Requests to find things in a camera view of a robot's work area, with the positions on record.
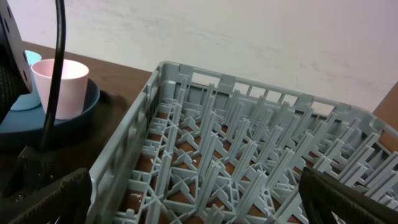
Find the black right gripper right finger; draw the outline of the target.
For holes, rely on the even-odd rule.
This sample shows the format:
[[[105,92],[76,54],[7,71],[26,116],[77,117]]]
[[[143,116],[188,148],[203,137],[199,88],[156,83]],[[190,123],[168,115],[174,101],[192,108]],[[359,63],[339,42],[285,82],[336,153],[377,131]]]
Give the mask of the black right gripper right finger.
[[[397,223],[397,212],[312,167],[303,169],[298,190],[310,224]]]

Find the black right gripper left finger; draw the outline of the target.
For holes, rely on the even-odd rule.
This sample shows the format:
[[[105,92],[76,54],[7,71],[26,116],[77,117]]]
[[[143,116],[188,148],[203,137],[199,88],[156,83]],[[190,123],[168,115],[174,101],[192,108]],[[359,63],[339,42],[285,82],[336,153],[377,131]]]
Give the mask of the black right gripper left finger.
[[[91,193],[90,174],[80,168],[20,202],[1,200],[1,223],[84,223]]]

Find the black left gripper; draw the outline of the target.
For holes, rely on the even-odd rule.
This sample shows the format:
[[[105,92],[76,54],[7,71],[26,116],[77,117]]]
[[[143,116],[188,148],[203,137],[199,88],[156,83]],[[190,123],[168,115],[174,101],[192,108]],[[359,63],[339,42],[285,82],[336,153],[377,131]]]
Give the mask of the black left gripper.
[[[32,91],[30,68],[15,17],[1,0],[1,119],[21,95]]]

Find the light blue cup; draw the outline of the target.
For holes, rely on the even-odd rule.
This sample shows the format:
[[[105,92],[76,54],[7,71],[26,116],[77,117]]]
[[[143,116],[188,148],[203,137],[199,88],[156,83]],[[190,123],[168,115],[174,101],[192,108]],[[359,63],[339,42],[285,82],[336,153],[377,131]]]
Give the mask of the light blue cup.
[[[27,62],[30,68],[30,77],[32,80],[32,91],[25,95],[20,95],[17,101],[11,107],[11,111],[25,111],[31,110],[40,105],[40,98],[37,91],[37,87],[34,81],[34,75],[32,71],[32,64],[40,61],[42,56],[37,52],[33,52],[30,50],[25,50],[25,56],[27,57]]]

